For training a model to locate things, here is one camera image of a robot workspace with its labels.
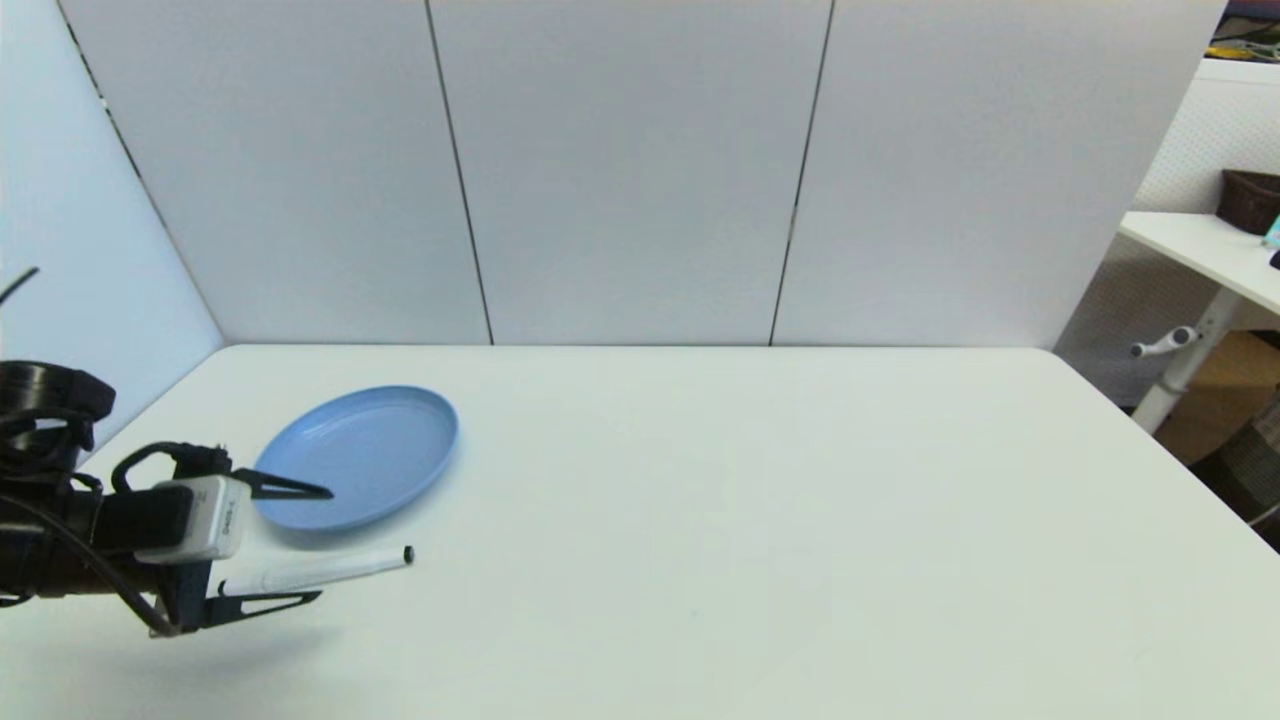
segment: yellow object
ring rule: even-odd
[[[1204,56],[1219,60],[1248,60],[1253,58],[1253,54],[1240,47],[1210,47],[1204,51]]]

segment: blue plate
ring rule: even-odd
[[[264,518],[292,530],[346,530],[385,518],[444,470],[458,439],[449,401],[387,386],[330,400],[280,430],[257,459],[264,473],[315,483],[333,500],[259,500]]]

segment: white marker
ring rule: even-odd
[[[294,562],[293,565],[261,570],[243,578],[228,578],[219,583],[218,594],[257,594],[314,588],[397,568],[407,568],[412,564],[413,546],[371,550],[308,562]]]

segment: white table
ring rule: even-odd
[[[1196,372],[1231,329],[1240,299],[1280,313],[1280,270],[1268,264],[1274,250],[1262,238],[1238,231],[1213,215],[1128,213],[1120,234],[1181,263],[1221,287],[1196,323],[1201,340],[1179,350],[1134,410],[1133,419],[1155,432],[1187,393]]]
[[[413,568],[174,641],[108,597],[5,610],[3,716],[1280,708],[1280,560],[1033,350],[233,347],[88,470],[173,438],[252,462],[384,383],[449,397],[460,452],[420,501],[320,544],[407,542]],[[259,520],[215,579],[288,552]]]

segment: white partition wall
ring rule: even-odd
[[[63,8],[228,341],[489,342],[422,3]]]
[[[769,340],[828,3],[433,3],[494,341]]]
[[[3,355],[87,370],[116,389],[99,439],[221,346],[169,245],[54,0],[0,1]]]
[[[232,342],[1039,347],[1221,10],[61,4]]]
[[[838,0],[776,342],[1052,346],[1221,9]]]

